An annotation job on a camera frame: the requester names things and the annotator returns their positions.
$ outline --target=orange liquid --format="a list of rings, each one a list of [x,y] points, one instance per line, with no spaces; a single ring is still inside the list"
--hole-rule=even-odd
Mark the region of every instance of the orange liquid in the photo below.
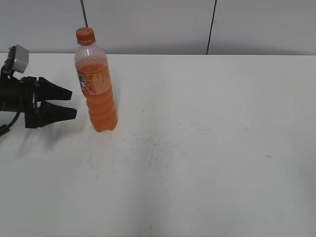
[[[108,62],[102,57],[83,58],[76,64],[76,68],[80,74],[99,74],[110,79]],[[99,95],[89,95],[84,91],[83,94],[87,99],[90,120],[95,130],[113,130],[118,122],[118,116],[114,107],[112,86]]]

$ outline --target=orange bottle cap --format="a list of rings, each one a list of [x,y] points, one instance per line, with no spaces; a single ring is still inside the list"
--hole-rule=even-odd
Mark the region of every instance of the orange bottle cap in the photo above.
[[[90,27],[82,27],[76,31],[77,41],[80,45],[91,45],[95,43],[93,29]]]

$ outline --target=plastic bottle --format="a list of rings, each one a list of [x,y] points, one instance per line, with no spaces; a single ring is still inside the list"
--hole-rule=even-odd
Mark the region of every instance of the plastic bottle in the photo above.
[[[107,56],[95,44],[92,28],[80,28],[76,35],[80,46],[75,54],[75,66],[81,90],[87,99],[90,120],[98,132],[113,130],[118,116],[114,108]]]

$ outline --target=black cable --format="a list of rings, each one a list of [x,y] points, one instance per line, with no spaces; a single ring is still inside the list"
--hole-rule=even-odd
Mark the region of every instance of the black cable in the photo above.
[[[83,13],[83,17],[84,17],[84,23],[85,23],[85,26],[88,27],[88,22],[87,22],[87,17],[85,15],[83,0],[80,0],[80,2],[81,2],[81,8],[82,8],[82,13]]]
[[[208,55],[208,50],[209,50],[209,44],[211,42],[211,35],[212,35],[212,29],[213,29],[216,5],[217,5],[217,0],[215,0],[215,3],[214,3],[212,23],[211,23],[211,28],[209,29],[209,36],[208,36],[208,43],[207,43],[207,50],[206,50],[206,54],[207,55]]]
[[[12,125],[14,125],[14,123],[18,120],[19,116],[20,116],[21,111],[16,112],[14,118],[12,119],[12,121],[8,124],[8,127],[12,127]]]

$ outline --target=white table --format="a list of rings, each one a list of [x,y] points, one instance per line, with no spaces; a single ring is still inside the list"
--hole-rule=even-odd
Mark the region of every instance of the white table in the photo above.
[[[0,138],[0,236],[316,236],[316,57],[110,55],[103,133],[73,57],[30,55],[78,116]]]

